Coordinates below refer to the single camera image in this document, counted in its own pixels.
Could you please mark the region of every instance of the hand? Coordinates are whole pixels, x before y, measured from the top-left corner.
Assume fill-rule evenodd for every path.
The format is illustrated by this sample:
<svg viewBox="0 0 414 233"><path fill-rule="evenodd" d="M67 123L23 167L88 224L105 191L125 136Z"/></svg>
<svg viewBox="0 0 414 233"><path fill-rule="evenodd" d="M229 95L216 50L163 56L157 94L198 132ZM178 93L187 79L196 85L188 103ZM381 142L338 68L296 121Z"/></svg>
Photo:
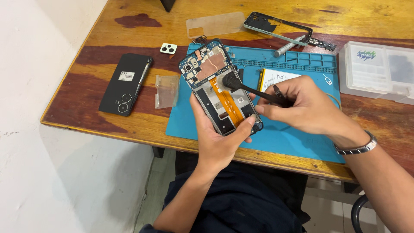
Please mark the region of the hand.
<svg viewBox="0 0 414 233"><path fill-rule="evenodd" d="M366 140L367 134L358 123L342 113L309 76L292 78L278 83L277 86L283 95L295 101L295 104L290 108L280 108L260 98L255 106L259 114L307 133L325 134L343 147L354 146L342 142L342 139L351 139L356 137L356 134L358 135L356 144L363 145L368 142L369 137ZM273 86L268 87L265 93L275 95Z"/></svg>
<svg viewBox="0 0 414 233"><path fill-rule="evenodd" d="M198 135L197 170L217 175L227 167L233 159L240 144L252 141L250 131L255 123L256 115L246 118L237 129L228 136L222 136L214 130L213 124L207 117L194 94L190 96Z"/></svg>

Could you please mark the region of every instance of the smartphone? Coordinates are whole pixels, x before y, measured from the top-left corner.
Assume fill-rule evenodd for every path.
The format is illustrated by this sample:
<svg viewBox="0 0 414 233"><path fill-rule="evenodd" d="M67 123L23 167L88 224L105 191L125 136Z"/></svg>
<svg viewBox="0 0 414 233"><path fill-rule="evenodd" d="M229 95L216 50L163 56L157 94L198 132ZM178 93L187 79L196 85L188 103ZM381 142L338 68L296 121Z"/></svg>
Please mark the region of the smartphone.
<svg viewBox="0 0 414 233"><path fill-rule="evenodd" d="M226 91L217 85L217 80L230 72L240 79L237 67L219 39L213 39L188 55L178 68L217 133L223 136L231 134L252 114L256 114L256 121L251 135L263 129L263 122L245 90Z"/></svg>
<svg viewBox="0 0 414 233"><path fill-rule="evenodd" d="M128 116L151 63L150 56L123 54L102 97L99 111Z"/></svg>

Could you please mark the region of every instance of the rubber band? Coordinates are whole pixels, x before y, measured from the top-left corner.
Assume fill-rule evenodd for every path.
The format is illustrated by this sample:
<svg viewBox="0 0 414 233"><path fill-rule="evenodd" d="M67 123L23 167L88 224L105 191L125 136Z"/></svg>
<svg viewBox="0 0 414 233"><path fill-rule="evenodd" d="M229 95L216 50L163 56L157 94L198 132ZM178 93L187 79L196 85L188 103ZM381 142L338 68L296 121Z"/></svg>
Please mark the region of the rubber band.
<svg viewBox="0 0 414 233"><path fill-rule="evenodd" d="M331 95L331 94L329 94L329 93L325 93L325 94L327 94L327 95L329 95L330 97L332 97L334 100L336 100L336 102L338 103L338 105L339 105L339 110L341 110L342 111L342 105L341 105L341 102L339 102L339 100L337 99L337 98L335 98L335 96L333 96L333 95Z"/></svg>

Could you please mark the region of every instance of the silver watch band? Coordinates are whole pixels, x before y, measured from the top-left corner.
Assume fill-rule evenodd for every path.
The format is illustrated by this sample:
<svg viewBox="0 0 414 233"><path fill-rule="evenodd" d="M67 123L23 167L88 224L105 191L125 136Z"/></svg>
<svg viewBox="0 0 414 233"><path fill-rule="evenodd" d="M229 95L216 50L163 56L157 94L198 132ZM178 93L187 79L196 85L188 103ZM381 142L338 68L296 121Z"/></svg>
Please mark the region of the silver watch band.
<svg viewBox="0 0 414 233"><path fill-rule="evenodd" d="M365 153L374 149L378 144L377 138L374 135L372 135L369 131L365 130L365 132L371 137L371 140L368 142L368 144L357 149L342 150L339 149L334 143L334 147L337 153L340 155L355 155Z"/></svg>

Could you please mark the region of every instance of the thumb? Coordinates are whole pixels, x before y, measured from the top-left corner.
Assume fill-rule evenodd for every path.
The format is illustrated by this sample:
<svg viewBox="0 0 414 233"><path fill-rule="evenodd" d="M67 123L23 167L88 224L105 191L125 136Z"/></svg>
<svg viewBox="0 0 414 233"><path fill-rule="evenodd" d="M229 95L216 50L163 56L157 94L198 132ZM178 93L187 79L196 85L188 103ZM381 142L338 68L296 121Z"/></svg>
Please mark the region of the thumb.
<svg viewBox="0 0 414 233"><path fill-rule="evenodd" d="M256 114L249 116L243 122L241 122L237 129L232 134L228 135L226 139L231 145L237 144L237 146L239 146L246 138L250 136L255 121Z"/></svg>
<svg viewBox="0 0 414 233"><path fill-rule="evenodd" d="M293 108L281 108L275 105L263 104L255 106L256 112L274 121L288 122L292 117Z"/></svg>

